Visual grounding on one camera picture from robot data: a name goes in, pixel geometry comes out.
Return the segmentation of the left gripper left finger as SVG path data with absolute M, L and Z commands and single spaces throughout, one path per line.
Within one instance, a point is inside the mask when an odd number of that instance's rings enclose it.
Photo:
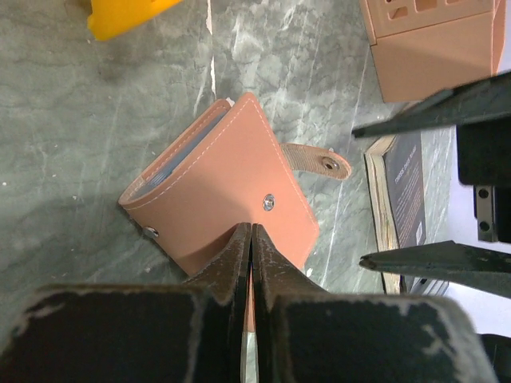
M 221 305 L 232 303 L 236 317 L 246 319 L 251 236 L 252 225 L 239 223 L 227 244 L 183 285 L 206 290 Z

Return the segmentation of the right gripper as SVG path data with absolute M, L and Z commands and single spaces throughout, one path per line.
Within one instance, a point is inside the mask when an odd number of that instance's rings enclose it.
M 477 237 L 509 243 L 510 120 L 503 119 L 509 116 L 510 72 L 504 72 L 443 89 L 387 120 L 355 128 L 352 136 L 380 137 L 459 125 L 458 179 L 473 188 Z M 510 297 L 509 254 L 453 241 L 364 255 L 359 265 Z

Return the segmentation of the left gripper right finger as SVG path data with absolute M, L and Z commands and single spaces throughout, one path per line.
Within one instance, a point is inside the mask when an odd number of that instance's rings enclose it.
M 252 225 L 252 280 L 255 319 L 270 314 L 278 297 L 328 294 L 277 250 L 260 224 Z

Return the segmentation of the yellow bin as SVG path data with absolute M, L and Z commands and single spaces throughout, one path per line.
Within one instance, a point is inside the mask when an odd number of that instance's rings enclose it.
M 180 3 L 180 0 L 92 0 L 87 26 L 98 41 L 115 38 Z

